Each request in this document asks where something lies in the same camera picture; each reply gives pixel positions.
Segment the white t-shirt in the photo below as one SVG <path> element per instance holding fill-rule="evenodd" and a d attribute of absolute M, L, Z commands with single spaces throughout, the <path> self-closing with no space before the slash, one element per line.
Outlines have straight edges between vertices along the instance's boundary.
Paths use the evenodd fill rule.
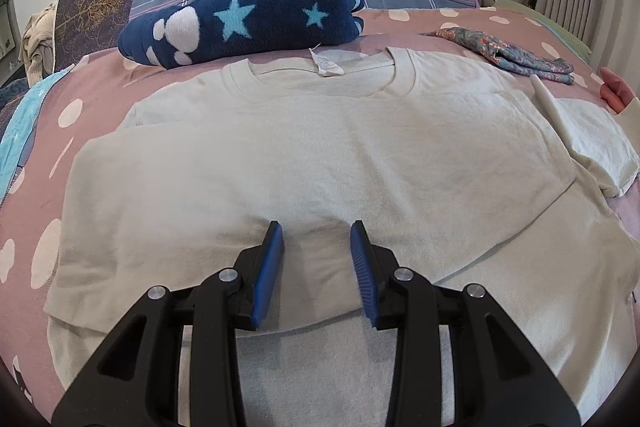
<path fill-rule="evenodd" d="M 69 385 L 143 291 L 198 285 L 277 221 L 280 282 L 239 342 L 248 422 L 382 425 L 395 336 L 361 311 L 359 220 L 431 282 L 484 285 L 588 417 L 636 350 L 639 245 L 604 192 L 638 167 L 600 107 L 454 54 L 202 72 L 75 156 L 44 306 L 55 372 Z"/>

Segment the pink folded clothes stack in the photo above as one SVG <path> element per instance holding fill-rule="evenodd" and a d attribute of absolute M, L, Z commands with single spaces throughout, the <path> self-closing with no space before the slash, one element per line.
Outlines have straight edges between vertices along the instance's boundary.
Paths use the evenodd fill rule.
<path fill-rule="evenodd" d="M 608 104 L 614 114 L 622 113 L 637 98 L 637 95 L 626 81 L 611 69 L 601 67 L 599 72 L 602 80 L 600 98 Z"/>

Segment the beige clothes pile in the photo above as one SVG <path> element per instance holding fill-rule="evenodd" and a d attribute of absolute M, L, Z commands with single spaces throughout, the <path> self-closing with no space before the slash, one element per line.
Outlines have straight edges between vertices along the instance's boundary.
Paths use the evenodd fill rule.
<path fill-rule="evenodd" d="M 56 4 L 50 3 L 32 14 L 22 35 L 20 60 L 31 88 L 53 72 L 55 10 Z"/>

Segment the turquoise towel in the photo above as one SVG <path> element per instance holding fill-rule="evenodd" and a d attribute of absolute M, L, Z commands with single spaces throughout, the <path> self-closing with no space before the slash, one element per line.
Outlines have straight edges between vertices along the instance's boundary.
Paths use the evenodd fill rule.
<path fill-rule="evenodd" d="M 71 70 L 72 66 L 68 66 L 35 84 L 14 110 L 1 140 L 1 199 L 6 197 L 13 183 L 23 150 L 34 132 L 47 94 Z"/>

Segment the pink polka dot blanket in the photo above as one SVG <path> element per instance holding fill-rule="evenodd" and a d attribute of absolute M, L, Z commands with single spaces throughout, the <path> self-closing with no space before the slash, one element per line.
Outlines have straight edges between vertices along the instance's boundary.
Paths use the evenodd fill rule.
<path fill-rule="evenodd" d="M 368 11 L 358 40 L 329 48 L 375 54 L 386 46 L 472 58 L 461 46 L 430 37 L 438 28 L 478 29 L 542 55 L 559 55 L 575 67 L 574 82 L 549 83 L 557 98 L 581 98 L 605 106 L 600 78 L 552 32 L 507 9 Z M 49 418 L 63 394 L 47 340 L 44 302 L 58 257 L 63 197 L 70 166 L 89 140 L 114 131 L 134 103 L 171 83 L 220 69 L 226 60 L 163 70 L 131 63 L 115 49 L 84 56 L 50 89 L 36 86 L 21 108 L 38 107 L 32 139 L 1 204 L 1 358 L 12 387 Z"/>

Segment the floral folded garment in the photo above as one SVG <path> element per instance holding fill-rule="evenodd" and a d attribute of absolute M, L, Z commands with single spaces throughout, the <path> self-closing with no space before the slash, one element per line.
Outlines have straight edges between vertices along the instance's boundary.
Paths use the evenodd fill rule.
<path fill-rule="evenodd" d="M 540 79 L 563 83 L 574 82 L 574 66 L 562 58 L 545 58 L 516 44 L 505 42 L 495 36 L 468 28 L 440 28 L 427 33 L 430 37 L 442 38 L 462 46 L 496 67 L 521 76 L 536 75 Z"/>

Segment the green sheet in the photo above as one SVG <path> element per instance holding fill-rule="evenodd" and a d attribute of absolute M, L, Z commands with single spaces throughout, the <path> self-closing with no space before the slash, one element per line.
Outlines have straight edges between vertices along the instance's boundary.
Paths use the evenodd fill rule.
<path fill-rule="evenodd" d="M 495 8 L 507 9 L 524 14 L 531 18 L 534 22 L 540 23 L 548 28 L 556 38 L 562 41 L 574 54 L 579 56 L 584 62 L 589 62 L 591 58 L 591 49 L 582 40 L 574 36 L 571 32 L 555 23 L 554 20 L 546 17 L 541 12 L 537 12 L 528 6 L 512 1 L 512 0 L 496 0 Z"/>

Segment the dark tree print pillow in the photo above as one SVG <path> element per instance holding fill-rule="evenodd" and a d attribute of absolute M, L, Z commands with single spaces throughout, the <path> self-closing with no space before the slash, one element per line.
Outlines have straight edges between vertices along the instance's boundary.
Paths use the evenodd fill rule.
<path fill-rule="evenodd" d="M 53 70 L 111 49 L 129 20 L 134 0 L 58 0 L 53 26 Z"/>

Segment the navy star fleece garment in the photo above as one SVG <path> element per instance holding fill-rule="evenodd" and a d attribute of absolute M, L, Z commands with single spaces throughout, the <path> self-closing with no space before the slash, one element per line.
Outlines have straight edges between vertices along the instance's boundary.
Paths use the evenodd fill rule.
<path fill-rule="evenodd" d="M 218 58 L 357 39 L 363 0 L 193 0 L 140 15 L 122 28 L 123 57 L 164 69 Z"/>

